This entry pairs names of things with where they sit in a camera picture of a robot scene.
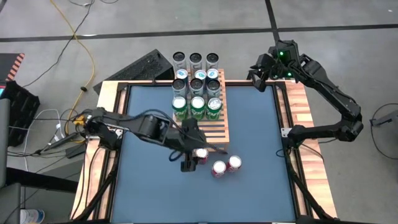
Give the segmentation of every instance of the green soda can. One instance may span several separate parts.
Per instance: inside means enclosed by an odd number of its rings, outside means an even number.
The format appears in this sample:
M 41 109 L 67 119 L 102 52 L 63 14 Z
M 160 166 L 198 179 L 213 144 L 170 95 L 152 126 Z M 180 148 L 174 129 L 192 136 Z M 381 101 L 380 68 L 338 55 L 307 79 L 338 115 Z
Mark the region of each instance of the green soda can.
M 187 118 L 187 101 L 184 97 L 178 96 L 173 99 L 173 110 L 175 117 L 182 121 L 183 119 Z
M 206 107 L 206 117 L 209 120 L 218 120 L 220 118 L 223 103 L 219 98 L 212 98 L 209 100 Z
M 206 103 L 202 97 L 196 96 L 192 98 L 191 100 L 192 118 L 195 118 L 198 121 L 203 119 L 203 117 L 205 116 L 205 108 L 206 108 Z

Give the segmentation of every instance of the can lid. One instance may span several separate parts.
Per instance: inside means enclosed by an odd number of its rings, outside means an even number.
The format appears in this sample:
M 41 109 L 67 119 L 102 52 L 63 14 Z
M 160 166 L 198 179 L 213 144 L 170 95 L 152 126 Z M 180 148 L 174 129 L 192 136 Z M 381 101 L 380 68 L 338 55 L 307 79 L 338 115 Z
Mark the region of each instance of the can lid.
M 193 53 L 189 56 L 189 60 L 193 63 L 198 63 L 201 61 L 201 55 L 199 53 Z
M 196 97 L 194 97 L 192 99 L 191 105 L 194 108 L 201 108 L 201 107 L 203 107 L 205 105 L 205 100 L 202 97 L 200 97 L 200 96 L 196 96 Z
M 212 110 L 217 110 L 221 107 L 222 103 L 219 98 L 212 98 L 209 100 L 208 106 Z
M 206 60 L 210 63 L 218 62 L 218 55 L 216 53 L 210 53 L 206 56 Z
M 226 165 L 223 161 L 216 161 L 213 165 L 213 170 L 215 172 L 224 172 L 226 170 Z
M 175 97 L 175 98 L 173 99 L 173 106 L 174 106 L 175 108 L 183 108 L 183 107 L 185 106 L 186 103 L 187 103 L 187 101 L 186 101 L 185 98 L 182 97 L 182 96 L 178 96 L 178 97 Z
M 173 83 L 173 88 L 175 88 L 176 90 L 182 90 L 185 87 L 185 82 L 184 80 L 180 79 L 180 78 L 176 78 Z
M 200 80 L 204 80 L 206 78 L 206 72 L 203 70 L 197 70 L 195 72 L 195 78 L 199 78 Z
M 188 72 L 187 72 L 185 69 L 179 69 L 179 70 L 177 70 L 176 74 L 177 74 L 177 78 L 182 78 L 182 79 L 184 79 L 184 78 L 187 78 L 187 77 L 188 77 Z
M 218 77 L 218 70 L 215 68 L 211 68 L 207 71 L 207 76 L 209 78 L 217 78 Z
M 231 156 L 229 158 L 229 164 L 231 167 L 240 167 L 242 165 L 242 160 L 239 156 Z
M 173 59 L 174 59 L 176 62 L 182 62 L 182 61 L 185 59 L 185 54 L 182 53 L 182 52 L 175 52 L 175 53 L 173 54 Z
M 209 90 L 218 90 L 220 88 L 220 82 L 218 80 L 210 80 L 210 82 L 207 83 L 207 88 Z
M 193 80 L 191 80 L 191 87 L 194 90 L 198 90 L 203 86 L 203 82 L 199 79 L 199 78 L 194 78 Z
M 199 157 L 199 158 L 206 158 L 207 155 L 209 154 L 209 152 L 207 151 L 207 149 L 197 149 L 195 151 L 195 154 Z

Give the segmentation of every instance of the orange striped object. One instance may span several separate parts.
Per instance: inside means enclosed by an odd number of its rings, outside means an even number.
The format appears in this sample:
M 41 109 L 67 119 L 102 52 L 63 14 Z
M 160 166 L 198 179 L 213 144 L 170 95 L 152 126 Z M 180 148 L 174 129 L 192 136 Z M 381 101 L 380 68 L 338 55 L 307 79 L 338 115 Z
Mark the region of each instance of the orange striped object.
M 10 72 L 8 73 L 8 76 L 6 78 L 6 81 L 13 81 L 15 78 L 15 75 L 17 75 L 18 69 L 22 63 L 22 60 L 24 59 L 25 54 L 19 54 L 14 62 L 14 65 L 10 69 Z

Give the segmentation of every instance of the soda can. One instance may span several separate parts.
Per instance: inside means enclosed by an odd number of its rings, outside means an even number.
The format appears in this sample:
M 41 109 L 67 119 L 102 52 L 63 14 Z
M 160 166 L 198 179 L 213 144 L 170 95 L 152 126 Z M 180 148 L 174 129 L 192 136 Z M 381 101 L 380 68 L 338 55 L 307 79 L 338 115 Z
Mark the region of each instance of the soda can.
M 195 72 L 195 78 L 199 78 L 203 82 L 204 90 L 206 90 L 206 77 L 207 77 L 207 74 L 204 70 L 197 70 Z
M 210 80 L 210 82 L 207 83 L 206 89 L 209 98 L 218 98 L 221 95 L 221 84 L 218 80 Z
M 210 53 L 206 56 L 206 71 L 211 68 L 218 68 L 218 55 L 216 53 Z
M 203 117 L 205 116 L 205 110 L 206 110 L 206 103 L 202 97 L 196 96 L 192 98 L 191 100 L 192 118 L 195 118 L 198 121 L 203 119 Z
M 239 156 L 231 156 L 226 164 L 226 169 L 230 172 L 235 172 L 242 166 L 242 160 Z
M 172 83 L 174 97 L 176 96 L 187 96 L 187 85 L 185 84 L 184 80 L 180 78 L 176 78 Z
M 191 80 L 190 88 L 192 97 L 203 95 L 203 82 L 199 78 Z
M 209 157 L 209 151 L 207 151 L 207 149 L 196 149 L 195 155 L 198 158 L 199 164 L 206 164 L 207 158 Z
M 174 70 L 180 70 L 180 69 L 187 69 L 187 62 L 185 60 L 185 54 L 182 52 L 175 52 L 173 54 L 173 64 L 174 64 Z
M 189 64 L 191 74 L 195 74 L 197 70 L 201 70 L 201 55 L 199 53 L 191 54 L 191 56 L 189 56 Z
M 218 80 L 218 70 L 215 68 L 211 68 L 207 71 L 206 74 L 206 84 L 209 83 L 211 80 Z
M 212 98 L 209 100 L 206 107 L 206 117 L 209 120 L 218 120 L 220 118 L 223 103 L 219 98 Z
M 225 174 L 226 165 L 223 161 L 216 161 L 211 167 L 211 174 L 213 177 L 220 178 L 222 175 Z
M 175 117 L 182 121 L 183 119 L 187 118 L 188 114 L 188 107 L 187 101 L 184 97 L 178 96 L 173 99 L 172 107 L 174 110 Z
M 188 85 L 188 72 L 185 69 L 180 69 L 175 72 L 176 77 L 185 81 L 185 84 Z

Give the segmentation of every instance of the wooden table edge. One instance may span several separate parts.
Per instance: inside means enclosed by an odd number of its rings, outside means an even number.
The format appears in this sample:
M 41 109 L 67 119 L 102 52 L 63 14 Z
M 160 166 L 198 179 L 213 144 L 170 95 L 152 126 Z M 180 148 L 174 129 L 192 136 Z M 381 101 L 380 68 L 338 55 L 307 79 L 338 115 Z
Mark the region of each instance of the wooden table edge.
M 171 83 L 172 81 L 170 80 L 159 80 L 157 83 Z M 228 83 L 247 83 L 250 84 L 250 80 L 226 80 Z M 311 112 L 310 108 L 308 105 L 308 100 L 307 96 L 305 94 L 305 89 L 304 86 L 301 83 L 295 84 L 292 80 L 269 80 L 267 83 L 272 83 L 272 82 L 284 82 L 287 87 L 287 93 L 288 93 L 288 98 L 289 98 L 289 105 L 290 109 L 292 111 L 292 117 L 294 120 L 294 124 L 302 124 L 305 126 L 313 126 L 312 122 L 312 117 L 311 117 Z M 119 84 L 151 84 L 152 81 L 150 80 L 120 80 L 120 81 L 104 81 L 101 87 L 101 92 L 99 94 L 99 99 L 98 99 L 98 104 L 97 107 L 103 107 L 107 111 L 114 111 L 115 108 L 115 101 L 116 101 L 116 96 L 118 95 L 118 86 Z M 121 97 L 119 99 L 119 107 L 118 107 L 118 113 L 122 113 L 124 111 L 124 100 L 126 99 L 126 91 L 122 90 L 121 91 Z M 299 106 L 301 110 L 295 110 L 295 107 Z M 282 110 L 282 115 L 286 116 L 285 109 Z M 318 145 L 317 140 L 309 140 L 305 141 L 305 144 L 309 145 L 310 147 L 314 148 L 320 153 L 320 148 Z M 84 183 L 84 188 L 83 188 L 83 197 L 80 202 L 80 206 L 78 207 L 78 210 L 76 211 L 75 217 L 79 216 L 79 214 L 84 210 L 85 207 L 85 197 L 87 193 L 87 183 L 88 183 L 88 167 L 90 165 L 90 161 L 92 160 L 92 155 L 94 154 L 94 151 L 98 148 L 98 140 L 90 140 L 88 143 L 88 147 L 86 150 L 86 159 L 85 159 L 85 183 Z M 104 150 L 100 149 L 100 152 L 97 153 L 95 157 L 95 161 L 93 162 L 93 168 L 92 168 L 92 173 L 91 173 L 91 178 L 90 178 L 90 187 L 89 187 L 89 192 L 88 192 L 88 201 L 94 197 L 96 191 L 98 190 L 99 186 L 99 181 L 100 181 L 100 175 L 101 175 L 101 170 L 104 162 Z M 328 183 L 328 179 L 326 176 L 326 171 L 325 171 L 325 166 L 322 163 L 322 160 L 305 150 L 303 147 L 300 148 L 300 154 L 302 157 L 302 164 L 304 168 L 304 173 L 305 173 L 305 179 L 307 183 L 307 187 L 309 191 L 313 194 L 315 199 L 318 201 L 318 203 L 323 207 L 323 209 L 330 214 L 331 216 L 335 217 L 336 216 L 336 210 L 335 206 L 333 203 L 333 199 L 331 196 L 330 192 L 330 186 Z M 109 159 L 109 166 L 108 166 L 108 172 L 110 171 L 110 167 L 112 166 L 113 163 L 113 156 L 110 156 Z M 79 179 L 79 185 L 78 185 L 78 190 L 76 192 L 75 196 L 75 201 L 73 203 L 73 209 L 72 212 L 75 211 L 76 206 L 78 205 L 78 201 L 80 199 L 81 195 L 81 187 L 83 186 L 83 181 L 82 181 L 82 175 L 80 175 Z M 301 193 L 297 189 L 298 192 L 298 199 L 299 199 L 299 207 L 300 211 L 302 214 L 305 214 L 305 207 L 304 207 L 304 202 Z M 109 188 L 103 195 L 103 199 L 101 201 L 101 208 L 99 211 L 99 218 L 104 218 L 105 213 L 106 213 L 106 205 L 108 203 L 108 194 L 109 194 Z

